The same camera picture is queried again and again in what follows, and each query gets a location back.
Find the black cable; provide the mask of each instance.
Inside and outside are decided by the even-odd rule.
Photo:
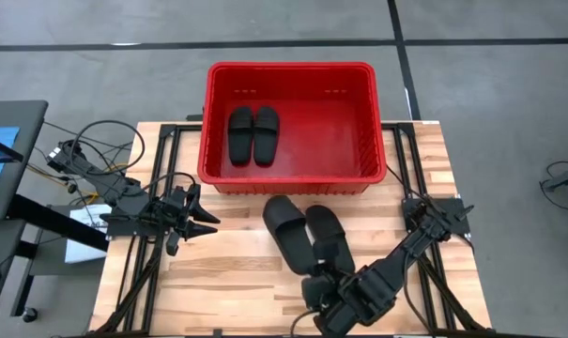
[[[85,177],[82,177],[82,178],[85,179],[85,180],[88,180],[88,181],[94,181],[94,182],[96,182],[96,183],[98,183],[98,184],[100,184],[100,185],[106,187],[106,189],[110,189],[110,190],[116,192],[119,196],[121,195],[121,191],[118,191],[117,189],[115,189],[114,186],[110,186],[110,185],[108,185],[108,184],[102,182],[101,180],[98,180],[98,179],[94,178],[94,176],[91,175],[91,174],[90,174],[90,175],[86,175]]]
[[[2,262],[0,262],[0,267],[2,266],[2,264],[6,263],[6,261],[8,261],[8,259],[12,256],[13,254],[9,254],[6,258],[2,259]]]
[[[402,180],[398,175],[396,175],[396,173],[394,173],[394,171],[390,168],[390,166],[389,166],[388,164],[386,164],[386,168],[388,168],[388,171],[389,171],[394,177],[396,177],[396,179],[398,179],[398,181],[400,182],[400,184],[401,184],[403,187],[405,187],[405,182],[403,182],[403,180]],[[415,193],[417,196],[419,196],[419,198],[425,199],[425,197],[423,197],[422,194],[420,194],[420,193],[418,193],[418,192],[415,192],[413,189],[411,189],[410,186],[408,187],[408,189],[409,189],[412,193]]]
[[[471,243],[471,240],[469,238],[467,238],[465,235],[457,235],[457,236],[461,238],[461,240],[463,240],[469,246],[469,248],[471,248],[471,250],[475,253],[475,248],[473,247],[473,243]]]
[[[144,142],[144,137],[142,137],[142,134],[137,129],[135,129],[131,125],[129,125],[125,122],[122,122],[122,121],[101,120],[101,121],[92,122],[92,123],[88,124],[87,126],[85,126],[83,129],[81,129],[81,131],[79,131],[77,136],[75,136],[73,142],[77,143],[79,141],[79,139],[82,138],[85,131],[87,131],[88,129],[90,129],[94,126],[98,126],[100,124],[117,124],[117,125],[124,126],[124,127],[131,129],[133,132],[135,132],[137,137],[139,137],[140,141],[142,142],[142,152],[140,152],[140,156],[138,156],[137,159],[135,159],[133,162],[131,162],[130,164],[126,165],[123,168],[110,170],[110,171],[98,173],[98,174],[90,174],[90,175],[110,175],[110,174],[114,174],[114,173],[120,173],[122,171],[125,171],[125,170],[131,168],[133,165],[137,164],[137,162],[142,159],[142,157],[144,156],[144,153],[146,152],[146,142]],[[70,149],[69,160],[70,160],[71,163],[73,163],[73,148]]]
[[[85,196],[85,199],[90,198],[91,196],[92,196],[92,195],[90,195],[90,194],[89,194],[89,195],[86,195],[86,196]],[[78,203],[78,202],[81,202],[81,197],[77,197],[77,198],[71,200],[71,201],[69,202],[69,206],[72,206],[73,203],[75,203],[75,205],[77,205],[76,203]]]
[[[131,150],[131,149],[126,148],[126,146],[131,146],[132,144],[133,144],[133,142],[132,142],[132,141],[129,141],[129,142],[127,142],[127,143],[122,144],[121,146],[115,146],[115,147],[113,147],[113,148],[111,148],[111,149],[109,149],[109,150],[106,150],[106,151],[104,151],[102,154],[103,154],[103,155],[106,155],[106,154],[108,154],[108,153],[112,153],[113,151],[115,151],[115,150],[117,150],[117,149],[120,149],[120,150]]]
[[[81,193],[81,190],[79,190],[79,184],[74,183],[73,185],[75,186],[75,191],[79,194],[79,197],[81,197],[82,201],[85,201],[84,195]],[[91,222],[92,227],[94,229],[100,228],[101,226],[97,225],[94,222],[94,218],[92,217],[92,213],[89,211],[89,207],[87,207],[87,204],[84,204],[84,208],[85,211],[87,212],[87,216],[89,216],[89,221]]]
[[[46,159],[46,154],[45,154],[41,149],[39,149],[39,148],[36,147],[36,146],[33,146],[33,148],[34,148],[35,150],[37,150],[37,151],[39,152],[39,154],[41,154],[41,158],[42,158],[42,159],[44,159],[44,160]]]
[[[87,319],[87,324],[85,324],[85,329],[81,331],[81,335],[84,335],[89,332],[89,324],[91,324],[93,316],[94,312],[92,311],[92,313],[89,314],[89,318]]]
[[[75,202],[75,206],[79,206],[80,203],[82,203],[82,202],[84,202],[84,205],[88,205],[87,200],[92,198],[92,197],[94,197],[94,195],[86,195],[86,196],[84,196],[84,199],[80,198],[77,202]]]
[[[193,179],[193,176],[187,173],[180,173],[180,172],[174,172],[174,173],[169,173],[169,174],[165,174],[161,177],[158,177],[152,181],[150,181],[150,183],[148,183],[147,185],[144,186],[144,188],[142,188],[142,190],[147,190],[148,188],[152,187],[153,185],[159,183],[160,181],[162,181],[163,179],[167,178],[167,177],[173,177],[173,176],[184,176],[187,177],[189,179],[192,180],[192,184],[196,184],[196,180]]]
[[[118,157],[118,154],[120,154],[121,151],[123,151],[123,147],[119,148],[117,150],[117,152],[115,153],[115,155],[111,158],[111,163],[113,164],[113,166],[116,166],[115,161],[116,161],[116,158]]]
[[[61,176],[61,177],[60,177],[60,176],[52,175],[52,174],[48,173],[47,171],[45,171],[45,170],[39,168],[38,166],[36,166],[36,165],[33,164],[33,163],[28,163],[28,164],[27,164],[27,168],[33,170],[34,172],[36,172],[36,173],[38,173],[38,174],[40,174],[40,175],[42,175],[42,176],[51,177],[51,178],[56,178],[56,179],[59,179],[59,180],[61,180],[61,181],[64,181],[64,182],[65,182],[65,185],[67,185],[67,182],[70,181],[70,177],[66,177],[66,176]]]
[[[74,132],[74,131],[70,131],[70,130],[65,129],[65,128],[63,128],[63,127],[56,126],[55,124],[50,123],[50,122],[48,122],[48,121],[43,121],[43,123],[44,123],[44,124],[47,124],[47,125],[50,126],[50,127],[54,127],[54,128],[56,128],[56,129],[58,129],[58,130],[60,130],[60,131],[64,131],[64,132],[66,132],[66,133],[69,133],[69,134],[71,134],[71,135],[77,135],[77,133]],[[111,144],[108,144],[108,143],[105,143],[105,142],[102,142],[102,141],[94,140],[94,139],[89,138],[89,137],[86,137],[86,136],[81,136],[81,138],[84,138],[84,139],[87,140],[87,141],[95,142],[95,143],[97,143],[97,144],[99,144],[99,145],[111,146],[112,148],[118,148],[118,146],[111,145]]]
[[[82,145],[89,146],[92,150],[94,150],[98,154],[98,156],[100,156],[100,158],[104,161],[104,164],[106,164],[106,167],[108,167],[108,168],[111,167],[111,163],[108,162],[108,160],[106,159],[104,154],[102,154],[95,146],[92,146],[89,142],[86,142],[86,141],[83,141],[83,140],[79,140],[79,143],[82,144]]]
[[[550,176],[550,177],[554,177],[553,174],[550,173],[550,168],[552,168],[553,166],[557,165],[557,164],[568,164],[568,161],[554,161],[552,163],[550,163],[547,167],[546,167],[546,173]]]
[[[121,278],[121,286],[118,288],[118,296],[116,297],[116,308],[121,302],[121,296],[123,296],[123,287],[125,286],[125,278],[127,277],[127,269],[130,267],[131,251],[133,250],[133,243],[135,243],[135,236],[131,237],[130,247],[127,250],[125,269],[123,270],[123,278]]]
[[[430,328],[429,324],[427,323],[427,321],[425,320],[425,318],[423,318],[423,315],[417,310],[417,307],[415,306],[415,304],[413,303],[413,300],[411,300],[410,295],[408,294],[408,256],[410,255],[410,253],[407,253],[405,255],[405,263],[403,264],[403,273],[405,275],[405,280],[403,281],[403,291],[405,292],[405,298],[407,299],[407,303],[408,306],[411,308],[411,310],[413,311],[413,313],[419,318],[419,320],[422,322],[423,326],[425,327],[425,329],[427,330],[427,332],[431,335],[433,335],[434,333],[432,328]]]
[[[303,319],[303,318],[304,318],[305,316],[307,316],[307,315],[316,314],[316,313],[318,313],[318,312],[319,312],[318,310],[309,310],[309,311],[303,312],[302,314],[300,314],[299,316],[297,316],[297,317],[294,319],[294,321],[292,322],[292,325],[290,326],[290,337],[291,337],[291,338],[296,337],[296,336],[294,335],[294,329],[296,328],[296,325],[300,322],[301,319]]]
[[[44,240],[44,241],[38,243],[38,245],[50,243],[50,242],[52,242],[52,241],[59,240],[59,239],[65,238],[65,237],[66,237],[66,236],[60,236],[60,237],[57,237],[57,238],[52,238],[52,239]]]
[[[545,185],[545,183],[548,181],[548,179],[545,179],[542,182],[538,182],[540,184],[540,191],[543,192],[543,196],[548,200],[548,202],[550,202],[553,206],[561,208],[563,210],[568,210],[568,207],[562,206],[559,203],[556,203],[555,201],[551,200],[550,197],[548,197],[548,195],[546,194],[545,188],[543,187]]]

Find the red plastic basket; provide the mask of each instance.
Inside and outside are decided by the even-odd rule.
[[[275,161],[229,161],[236,107],[280,117]],[[376,74],[362,62],[221,62],[208,71],[198,176],[222,193],[363,192],[386,174]]]

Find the white paper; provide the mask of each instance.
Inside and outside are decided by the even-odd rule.
[[[106,234],[106,222],[100,218],[100,215],[111,213],[112,209],[107,205],[92,205],[88,206],[87,209],[92,215],[92,220],[89,219],[89,214],[87,213],[87,210],[85,210],[85,207],[78,210],[72,210],[70,212],[70,217],[73,220],[79,221],[87,226],[92,226],[93,221],[96,226],[100,226],[100,228],[97,228],[97,230],[100,230],[101,232]],[[65,263],[79,263],[103,257],[106,257],[106,252],[102,250],[89,247],[74,240],[67,240]]]

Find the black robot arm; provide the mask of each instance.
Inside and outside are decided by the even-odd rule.
[[[432,243],[448,240],[459,226],[460,220],[454,216],[446,215],[428,199],[415,210],[418,226],[387,257],[339,282],[328,273],[302,281],[302,294],[312,295],[307,306],[319,309],[314,319],[317,328],[327,337],[343,337],[357,323],[370,326],[378,321],[394,306],[396,294],[405,284],[407,269]],[[328,290],[323,287],[324,280],[330,281],[333,293],[319,291]]]
[[[205,223],[220,221],[200,206],[200,185],[195,182],[188,190],[177,186],[161,198],[151,197],[140,186],[139,181],[125,177],[120,172],[104,172],[90,163],[81,148],[72,142],[59,144],[46,160],[57,172],[80,176],[94,185],[98,195],[113,208],[110,215],[101,215],[109,227],[111,223],[136,223],[149,229],[149,233],[156,236],[152,254],[140,276],[131,285],[130,291],[117,304],[107,322],[91,333],[97,336],[116,336],[120,333],[114,332],[125,313],[134,303],[146,281],[159,268],[165,234],[169,233],[165,244],[166,252],[176,255],[181,238],[187,240],[217,232],[217,229],[198,224],[190,218]]]

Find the table leg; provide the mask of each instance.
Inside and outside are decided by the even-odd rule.
[[[31,266],[33,265],[33,260],[38,252],[38,243],[41,238],[42,231],[38,231],[36,239],[33,243],[20,241],[19,246],[15,252],[16,255],[20,257],[29,258],[27,261],[27,266],[24,269],[24,274],[19,285],[19,290],[12,303],[12,309],[10,310],[10,316],[21,316],[24,313],[24,307],[29,298],[29,292],[31,291],[31,286],[33,285],[34,275],[31,274]]]
[[[106,235],[81,222],[75,221],[49,207],[45,207],[19,194],[15,194],[8,208],[9,218],[32,223],[44,230],[102,251],[108,250]]]

